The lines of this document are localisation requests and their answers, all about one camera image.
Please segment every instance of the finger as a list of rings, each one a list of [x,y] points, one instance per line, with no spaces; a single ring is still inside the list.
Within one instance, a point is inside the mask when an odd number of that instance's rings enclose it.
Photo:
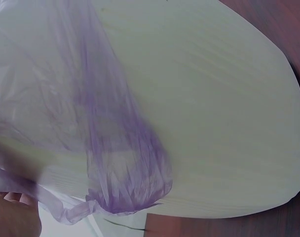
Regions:
[[[18,193],[8,193],[4,199],[8,201],[20,201],[22,194]]]
[[[27,194],[22,194],[20,202],[38,210],[38,201]]]
[[[7,194],[8,192],[0,192],[0,198],[4,198]]]

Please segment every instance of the plastic bag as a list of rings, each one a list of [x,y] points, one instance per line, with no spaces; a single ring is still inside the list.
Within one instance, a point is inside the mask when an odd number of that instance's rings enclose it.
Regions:
[[[161,143],[142,119],[90,0],[0,0],[0,135],[86,153],[86,201],[0,165],[0,191],[36,197],[74,224],[149,208],[172,188]],[[1,163],[7,154],[0,150]]]

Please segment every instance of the brown wooden surface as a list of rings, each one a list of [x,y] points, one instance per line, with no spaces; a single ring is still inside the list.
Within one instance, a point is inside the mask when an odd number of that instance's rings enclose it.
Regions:
[[[271,39],[300,78],[300,0],[222,0]],[[222,220],[149,214],[145,237],[300,237],[300,193],[286,205]]]

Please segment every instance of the purple plastic bag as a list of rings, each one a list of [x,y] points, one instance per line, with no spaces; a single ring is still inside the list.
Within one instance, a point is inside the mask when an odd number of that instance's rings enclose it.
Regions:
[[[90,0],[0,0],[0,135],[87,154],[86,201],[0,167],[1,192],[36,197],[65,224],[99,211],[135,213],[172,188],[167,154],[142,119]],[[6,155],[0,150],[0,160]]]

